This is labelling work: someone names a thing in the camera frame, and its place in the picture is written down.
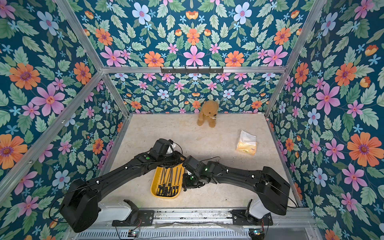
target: small blue flower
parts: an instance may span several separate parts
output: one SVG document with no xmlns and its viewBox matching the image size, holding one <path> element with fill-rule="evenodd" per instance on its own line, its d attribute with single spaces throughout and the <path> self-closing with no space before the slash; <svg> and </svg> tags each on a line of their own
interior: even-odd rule
<svg viewBox="0 0 384 240">
<path fill-rule="evenodd" d="M 235 14 L 236 14 L 236 12 L 234 11 L 234 9 L 232 9 L 232 11 L 228 12 L 228 15 L 230 17 L 233 17 Z"/>
<path fill-rule="evenodd" d="M 35 234 L 35 236 L 37 236 L 39 234 L 39 232 L 41 232 L 41 225 L 40 226 L 35 226 L 35 230 L 32 232 L 32 234 Z"/>
<path fill-rule="evenodd" d="M 13 127 L 11 125 L 7 125 L 7 128 L 9 130 L 6 130 L 5 133 L 11 133 L 11 135 L 13 135 L 15 132 L 18 132 L 19 130 L 17 130 L 17 125 L 14 125 Z"/>
<path fill-rule="evenodd" d="M 205 18 L 204 18 L 205 16 L 199 16 L 199 22 L 201 22 L 201 23 L 203 23 L 204 21 L 205 21 Z"/>
<path fill-rule="evenodd" d="M 8 54 L 11 54 L 11 52 L 13 52 L 13 50 L 11 49 L 11 45 L 7 45 L 5 46 L 4 44 L 1 44 L 4 48 L 3 48 L 3 52 L 7 52 Z"/>
<path fill-rule="evenodd" d="M 369 59 L 368 62 L 371 62 L 369 65 L 372 65 L 372 64 L 377 64 L 377 61 L 380 60 L 381 57 L 378 57 L 377 58 L 377 54 L 373 55 L 373 58 L 372 59 Z"/>
<path fill-rule="evenodd" d="M 39 178 L 39 180 L 36 180 L 35 183 L 36 183 L 36 187 L 41 187 L 41 184 L 44 182 L 44 180 L 42 180 L 41 178 Z"/>
<path fill-rule="evenodd" d="M 83 20 L 84 22 L 89 22 L 89 19 L 87 18 L 87 16 L 80 16 L 81 17 L 81 20 Z"/>
<path fill-rule="evenodd" d="M 148 13 L 149 15 L 151 15 L 151 17 L 155 17 L 156 15 L 156 11 L 153 11 L 152 9 L 149 11 Z"/>
<path fill-rule="evenodd" d="M 63 73 L 60 72 L 60 70 L 57 70 L 57 72 L 55 72 L 55 73 L 56 73 L 58 78 L 61 78 L 63 76 Z"/>
<path fill-rule="evenodd" d="M 185 19 L 185 16 L 181 16 L 180 17 L 180 21 L 182 21 L 183 23 L 186 22 L 187 20 Z"/>
<path fill-rule="evenodd" d="M 9 112 L 13 113 L 13 115 L 16 116 L 16 114 L 20 114 L 20 110 L 21 108 L 17 108 L 16 106 L 13 106 L 13 109 L 9 110 Z"/>
<path fill-rule="evenodd" d="M 356 127 L 353 126 L 353 129 L 355 129 L 353 132 L 358 132 L 360 134 L 360 131 L 362 131 L 362 128 L 360 127 L 360 124 L 356 124 Z"/>
</svg>

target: aluminum frame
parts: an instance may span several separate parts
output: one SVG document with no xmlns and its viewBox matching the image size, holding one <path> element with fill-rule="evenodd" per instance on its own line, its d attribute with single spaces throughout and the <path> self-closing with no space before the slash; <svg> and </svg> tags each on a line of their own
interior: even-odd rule
<svg viewBox="0 0 384 240">
<path fill-rule="evenodd" d="M 42 133 L 36 142 L 28 149 L 18 163 L 5 175 L 0 182 L 0 205 L 15 189 L 17 184 L 29 171 L 32 165 L 37 161 L 39 156 L 45 151 L 47 145 L 52 142 L 59 131 L 69 120 L 72 114 L 80 107 L 85 98 L 97 86 L 103 73 L 96 72 L 90 81 L 80 90 L 80 92 L 72 99 L 65 109 L 55 118 L 52 124 Z"/>
<path fill-rule="evenodd" d="M 271 113 L 271 110 L 272 110 L 273 106 L 275 105 L 275 103 L 279 97 L 280 92 L 283 89 L 284 83 L 288 79 L 289 75 L 291 74 L 293 66 L 295 65 L 295 63 L 299 57 L 299 54 L 300 54 L 301 50 L 303 49 L 304 44 L 307 41 L 308 36 L 309 36 L 310 32 L 312 31 L 314 24 L 315 24 L 317 18 L 319 17 L 319 15 L 321 14 L 321 10 L 324 7 L 326 2 L 327 2 L 327 0 L 315 0 L 315 2 L 313 3 L 312 8 L 308 14 L 307 19 L 305 20 L 303 28 L 301 30 L 300 36 L 298 37 L 297 42 L 296 42 L 295 46 L 293 47 L 293 50 L 292 50 L 292 52 L 288 58 L 286 71 L 280 77 L 279 82 L 277 83 L 275 90 L 273 91 L 273 94 L 269 100 L 268 108 L 265 111 L 265 115 L 267 117 Z"/>
</svg>

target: teddy bear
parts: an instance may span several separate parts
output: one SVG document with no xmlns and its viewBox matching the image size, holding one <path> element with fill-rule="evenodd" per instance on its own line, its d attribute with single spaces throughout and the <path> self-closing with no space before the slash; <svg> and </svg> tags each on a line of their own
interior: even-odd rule
<svg viewBox="0 0 384 240">
<path fill-rule="evenodd" d="M 199 119 L 197 120 L 197 125 L 203 125 L 205 119 L 207 119 L 210 127 L 216 126 L 216 116 L 218 111 L 218 103 L 209 100 L 204 102 L 199 113 Z"/>
</svg>

